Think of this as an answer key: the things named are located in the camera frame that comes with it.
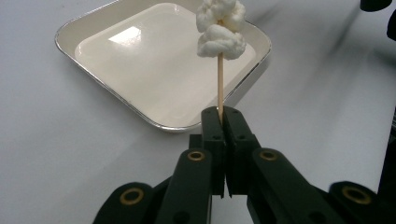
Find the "gray surface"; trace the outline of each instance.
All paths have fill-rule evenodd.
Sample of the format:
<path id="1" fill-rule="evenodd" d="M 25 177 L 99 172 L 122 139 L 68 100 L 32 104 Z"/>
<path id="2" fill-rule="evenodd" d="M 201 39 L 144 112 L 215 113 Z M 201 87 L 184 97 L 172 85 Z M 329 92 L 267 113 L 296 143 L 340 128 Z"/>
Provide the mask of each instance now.
<path id="1" fill-rule="evenodd" d="M 157 185 L 188 146 L 188 133 L 150 127 L 56 49 L 60 26 L 108 2 L 0 3 L 0 223 L 92 223 L 116 187 Z M 236 107 L 262 146 L 322 189 L 350 180 L 376 190 L 396 104 L 396 42 L 385 35 L 396 4 L 242 3 L 273 42 L 268 70 Z M 251 223 L 245 203 L 215 198 L 213 223 Z"/>

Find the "brass screw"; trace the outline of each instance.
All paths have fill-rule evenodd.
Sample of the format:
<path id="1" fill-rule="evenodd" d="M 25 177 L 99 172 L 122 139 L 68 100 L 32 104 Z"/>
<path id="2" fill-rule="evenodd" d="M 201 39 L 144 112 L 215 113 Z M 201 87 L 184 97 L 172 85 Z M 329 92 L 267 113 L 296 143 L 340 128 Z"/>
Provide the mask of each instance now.
<path id="1" fill-rule="evenodd" d="M 346 198 L 354 203 L 367 205 L 372 202 L 369 194 L 356 187 L 344 186 L 342 192 Z"/>
<path id="2" fill-rule="evenodd" d="M 131 194 L 131 193 L 134 194 L 134 197 L 132 199 L 128 199 L 127 195 Z M 134 205 L 134 204 L 140 203 L 140 201 L 142 201 L 144 195 L 145 195 L 145 193 L 142 189 L 139 189 L 139 188 L 127 189 L 121 194 L 120 202 L 124 205 Z"/>
<path id="3" fill-rule="evenodd" d="M 266 161 L 276 161 L 277 160 L 277 154 L 275 152 L 272 152 L 269 150 L 264 150 L 264 151 L 260 152 L 260 157 Z"/>
<path id="4" fill-rule="evenodd" d="M 192 151 L 187 155 L 187 157 L 191 161 L 202 161 L 205 158 L 205 154 L 201 151 Z"/>

